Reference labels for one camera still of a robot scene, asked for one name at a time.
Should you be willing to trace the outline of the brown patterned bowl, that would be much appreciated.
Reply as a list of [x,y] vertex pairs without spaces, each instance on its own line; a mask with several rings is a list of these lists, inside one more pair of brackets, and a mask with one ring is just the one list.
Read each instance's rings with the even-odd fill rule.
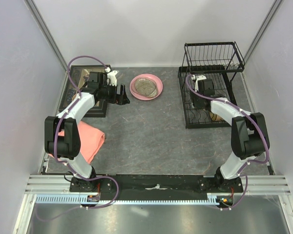
[[212,121],[222,121],[223,120],[219,115],[214,114],[213,112],[210,112],[209,115],[210,115],[210,119]]

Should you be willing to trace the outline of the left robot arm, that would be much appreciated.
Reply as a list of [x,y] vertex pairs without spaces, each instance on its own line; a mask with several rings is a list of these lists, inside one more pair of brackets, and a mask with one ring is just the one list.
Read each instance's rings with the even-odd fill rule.
[[117,85],[117,70],[106,68],[105,72],[90,72],[88,80],[77,91],[72,102],[56,116],[44,121],[44,149],[54,159],[65,165],[72,174],[71,186],[91,192],[98,186],[95,169],[81,153],[78,124],[98,101],[126,105],[130,101],[125,85]]

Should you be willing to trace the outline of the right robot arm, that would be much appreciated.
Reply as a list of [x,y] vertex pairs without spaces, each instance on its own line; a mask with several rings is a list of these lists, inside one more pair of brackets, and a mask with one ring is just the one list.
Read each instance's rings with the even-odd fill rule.
[[269,161],[269,137],[263,114],[251,113],[231,103],[225,97],[207,97],[199,92],[200,81],[196,79],[195,88],[190,82],[195,75],[187,76],[185,83],[189,90],[198,96],[212,114],[221,117],[231,127],[231,149],[227,161],[217,168],[212,188],[225,192],[240,181],[242,171],[252,162],[265,164]]

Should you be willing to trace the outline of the pink plate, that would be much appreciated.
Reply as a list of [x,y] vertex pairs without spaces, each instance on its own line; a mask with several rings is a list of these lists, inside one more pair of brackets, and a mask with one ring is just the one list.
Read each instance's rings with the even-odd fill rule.
[[153,74],[140,74],[130,83],[131,94],[139,100],[152,100],[163,91],[162,81]]

